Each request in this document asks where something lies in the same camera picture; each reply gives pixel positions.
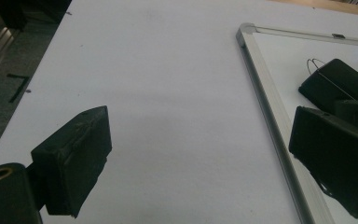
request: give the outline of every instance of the white board surface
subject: white board surface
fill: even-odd
[[[316,108],[298,92],[310,75],[307,59],[328,63],[338,58],[358,71],[358,46],[261,33],[254,37],[292,123],[299,105]],[[315,69],[310,63],[310,71]],[[326,195],[324,199],[336,223],[358,223],[335,199]]]

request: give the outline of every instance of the white table surface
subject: white table surface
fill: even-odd
[[[0,140],[0,164],[108,105],[113,151],[77,219],[299,223],[235,34],[243,22],[358,37],[358,16],[246,0],[74,0]]]

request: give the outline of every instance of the whiteboard frame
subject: whiteboard frame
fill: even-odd
[[[342,39],[333,37],[333,35],[262,27],[252,23],[243,23],[237,32],[237,41],[240,45],[243,59],[253,82],[301,222],[307,224],[335,224],[336,222],[330,213],[319,186],[307,168],[299,160],[296,160],[288,150],[292,122],[274,85],[263,55],[257,46],[253,36],[254,33],[283,35],[355,46],[358,46],[358,38],[345,36]]]

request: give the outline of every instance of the gray floor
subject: gray floor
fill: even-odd
[[[7,75],[28,77],[31,80],[58,27],[58,24],[54,24],[37,10],[26,11],[25,14],[28,23],[24,31],[10,45],[4,60],[0,64],[0,137],[26,90],[26,87],[21,89],[19,96],[11,103],[10,100],[18,91],[24,79],[8,77]],[[4,26],[0,19],[0,31]]]

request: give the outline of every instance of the whiteboard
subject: whiteboard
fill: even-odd
[[[301,83],[316,69],[311,63],[309,71],[307,60],[328,63],[339,58],[358,71],[358,38],[336,39],[331,34],[245,23],[237,39],[302,221],[358,223],[338,201],[322,193],[308,170],[287,149],[296,108],[316,108],[298,92]]]

